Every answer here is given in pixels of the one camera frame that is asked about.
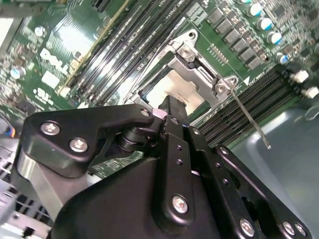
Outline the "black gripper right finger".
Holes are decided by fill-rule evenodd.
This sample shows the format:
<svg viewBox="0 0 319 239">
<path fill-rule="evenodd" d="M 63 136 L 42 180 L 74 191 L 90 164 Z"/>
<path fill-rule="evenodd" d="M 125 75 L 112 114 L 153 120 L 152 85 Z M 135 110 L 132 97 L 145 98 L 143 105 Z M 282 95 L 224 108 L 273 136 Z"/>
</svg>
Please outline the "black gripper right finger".
<svg viewBox="0 0 319 239">
<path fill-rule="evenodd" d="M 184 103 L 177 102 L 190 147 L 200 239 L 310 239 L 307 226 L 226 146 L 210 148 L 189 125 Z"/>
</svg>

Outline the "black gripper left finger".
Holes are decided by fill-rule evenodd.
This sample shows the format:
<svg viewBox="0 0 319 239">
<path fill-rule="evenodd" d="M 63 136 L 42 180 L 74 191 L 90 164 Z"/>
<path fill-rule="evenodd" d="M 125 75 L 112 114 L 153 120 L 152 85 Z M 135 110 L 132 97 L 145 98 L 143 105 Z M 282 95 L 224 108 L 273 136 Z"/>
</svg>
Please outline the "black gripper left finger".
<svg viewBox="0 0 319 239">
<path fill-rule="evenodd" d="M 188 121 L 182 102 L 167 96 L 154 116 L 139 104 L 41 112 L 27 117 L 14 166 L 31 184 L 54 228 L 88 228 L 114 218 L 116 203 L 141 212 L 125 188 L 156 178 L 152 216 L 161 228 L 195 219 Z"/>
</svg>

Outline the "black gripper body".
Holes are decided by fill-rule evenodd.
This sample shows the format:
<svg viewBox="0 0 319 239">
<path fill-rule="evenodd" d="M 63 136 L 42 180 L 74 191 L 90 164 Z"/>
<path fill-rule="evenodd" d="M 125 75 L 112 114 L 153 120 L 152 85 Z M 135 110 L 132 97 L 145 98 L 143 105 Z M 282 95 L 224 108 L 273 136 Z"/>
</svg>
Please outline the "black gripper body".
<svg viewBox="0 0 319 239">
<path fill-rule="evenodd" d="M 192 174 L 195 220 L 179 235 L 160 229 L 152 216 L 156 159 L 144 159 L 70 199 L 59 212 L 51 239 L 228 239 L 229 226 L 215 216 L 202 178 Z"/>
</svg>

